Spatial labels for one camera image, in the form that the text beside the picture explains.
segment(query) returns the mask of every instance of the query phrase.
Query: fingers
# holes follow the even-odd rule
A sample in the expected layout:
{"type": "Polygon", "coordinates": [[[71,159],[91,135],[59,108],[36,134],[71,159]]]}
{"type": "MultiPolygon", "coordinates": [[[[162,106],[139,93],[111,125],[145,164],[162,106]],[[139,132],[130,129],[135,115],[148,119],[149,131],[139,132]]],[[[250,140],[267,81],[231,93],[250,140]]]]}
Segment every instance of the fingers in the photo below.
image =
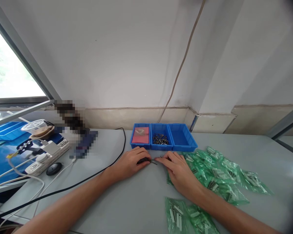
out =
{"type": "Polygon", "coordinates": [[[174,154],[177,158],[179,158],[179,159],[182,160],[181,155],[179,155],[177,152],[173,152],[173,154],[174,154]]]}
{"type": "Polygon", "coordinates": [[[173,171],[169,168],[167,168],[167,171],[168,171],[168,174],[169,174],[171,181],[174,183],[174,181],[176,181],[176,177],[175,177],[173,171]]]}
{"type": "Polygon", "coordinates": [[[171,161],[169,161],[167,158],[155,158],[156,161],[164,164],[167,168],[174,170],[175,164],[171,161]]]}
{"type": "Polygon", "coordinates": [[[139,148],[140,148],[140,147],[137,146],[137,147],[133,148],[131,151],[135,151],[136,149],[139,149],[139,148]]]}
{"type": "Polygon", "coordinates": [[[143,151],[143,152],[141,152],[140,154],[137,155],[137,161],[139,161],[142,158],[152,159],[151,155],[147,151],[143,151]]]}
{"type": "Polygon", "coordinates": [[[165,155],[164,158],[170,158],[172,162],[177,163],[178,160],[180,160],[179,157],[177,157],[176,155],[174,155],[171,151],[168,151],[165,155]]]}
{"type": "Polygon", "coordinates": [[[185,163],[187,163],[183,155],[179,155],[179,156],[180,156],[180,158],[181,158],[182,161],[184,161],[185,163]]]}
{"type": "Polygon", "coordinates": [[[145,148],[138,148],[138,149],[136,149],[136,150],[134,150],[134,152],[136,153],[136,154],[139,154],[139,153],[142,153],[142,152],[147,152],[147,150],[145,149],[145,148]]]}
{"type": "Polygon", "coordinates": [[[145,161],[143,163],[137,164],[136,166],[136,171],[140,171],[142,168],[146,167],[147,165],[149,165],[150,162],[149,161],[145,161]]]}

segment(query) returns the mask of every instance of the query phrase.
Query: white plug adapter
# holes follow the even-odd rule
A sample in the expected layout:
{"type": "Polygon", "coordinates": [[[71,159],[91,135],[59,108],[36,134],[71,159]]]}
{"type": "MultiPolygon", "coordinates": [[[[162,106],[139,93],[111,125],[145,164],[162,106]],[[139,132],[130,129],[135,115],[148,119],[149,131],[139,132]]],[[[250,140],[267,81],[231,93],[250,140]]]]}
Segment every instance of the white plug adapter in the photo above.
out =
{"type": "Polygon", "coordinates": [[[41,149],[51,155],[54,155],[60,149],[60,147],[53,141],[48,141],[48,144],[41,146],[41,149]]]}

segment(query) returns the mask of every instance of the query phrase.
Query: gray workbench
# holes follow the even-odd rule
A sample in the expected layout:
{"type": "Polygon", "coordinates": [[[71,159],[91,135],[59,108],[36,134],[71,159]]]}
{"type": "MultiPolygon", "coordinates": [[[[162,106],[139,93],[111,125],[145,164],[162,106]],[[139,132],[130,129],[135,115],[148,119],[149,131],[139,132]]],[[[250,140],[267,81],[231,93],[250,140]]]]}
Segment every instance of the gray workbench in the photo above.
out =
{"type": "MultiPolygon", "coordinates": [[[[120,154],[122,130],[98,129],[98,138],[86,159],[78,159],[63,172],[45,194],[71,186],[112,163],[120,154]]],[[[262,181],[275,192],[274,196],[252,193],[241,188],[250,204],[239,208],[267,225],[285,232],[293,220],[293,153],[265,136],[193,133],[200,149],[212,146],[241,168],[257,172],[262,181]]],[[[130,150],[131,131],[126,131],[126,147],[130,150]]],[[[163,151],[150,151],[151,156],[163,151]]],[[[67,166],[68,153],[59,160],[67,166]]],[[[39,176],[46,185],[54,176],[39,176]]],[[[0,213],[27,202],[41,184],[31,179],[10,200],[0,207],[0,213]]],[[[67,194],[62,192],[39,203],[38,212],[67,194]]],[[[133,177],[112,186],[71,228],[70,233],[168,233],[164,197],[183,198],[173,186],[166,184],[162,165],[150,164],[133,177]]],[[[23,208],[10,220],[24,224],[33,216],[35,204],[23,208]]],[[[221,233],[228,233],[219,223],[221,233]]]]}

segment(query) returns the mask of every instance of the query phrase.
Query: white power strip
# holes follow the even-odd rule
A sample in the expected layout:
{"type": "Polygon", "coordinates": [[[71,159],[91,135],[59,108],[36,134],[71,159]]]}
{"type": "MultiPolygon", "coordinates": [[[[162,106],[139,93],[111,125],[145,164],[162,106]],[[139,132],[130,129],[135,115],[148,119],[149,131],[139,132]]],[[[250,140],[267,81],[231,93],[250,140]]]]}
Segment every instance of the white power strip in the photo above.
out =
{"type": "Polygon", "coordinates": [[[58,144],[58,146],[60,147],[60,149],[56,151],[53,155],[47,153],[47,157],[43,162],[34,162],[25,169],[25,172],[31,176],[40,175],[69,149],[69,141],[64,139],[58,144]]]}

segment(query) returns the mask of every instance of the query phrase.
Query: blue storage tray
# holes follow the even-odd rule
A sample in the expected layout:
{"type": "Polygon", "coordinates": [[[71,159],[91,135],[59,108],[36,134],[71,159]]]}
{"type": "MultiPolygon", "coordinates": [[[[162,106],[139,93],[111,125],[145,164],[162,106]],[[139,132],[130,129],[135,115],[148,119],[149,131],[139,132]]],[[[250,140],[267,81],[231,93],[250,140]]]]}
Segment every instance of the blue storage tray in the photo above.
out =
{"type": "Polygon", "coordinates": [[[169,127],[167,124],[163,123],[152,123],[151,124],[151,149],[152,150],[164,150],[164,151],[169,151],[173,149],[173,141],[172,141],[172,136],[169,131],[169,127]],[[170,143],[170,145],[158,145],[158,144],[153,144],[153,137],[155,133],[163,134],[167,136],[167,140],[170,143]]]}
{"type": "Polygon", "coordinates": [[[26,122],[8,122],[0,125],[0,140],[15,140],[25,134],[21,128],[27,124],[26,122]]]}
{"type": "Polygon", "coordinates": [[[149,123],[135,123],[133,125],[133,132],[131,134],[131,138],[130,138],[130,144],[131,144],[131,148],[135,148],[137,146],[139,147],[144,147],[146,150],[149,150],[151,148],[151,134],[150,134],[150,129],[151,129],[151,126],[149,123]],[[136,127],[149,127],[149,143],[148,144],[145,144],[145,143],[132,143],[133,141],[133,134],[134,134],[134,128],[136,127]]]}
{"type": "Polygon", "coordinates": [[[193,152],[198,147],[184,123],[172,123],[168,126],[173,139],[173,151],[193,152]]]}

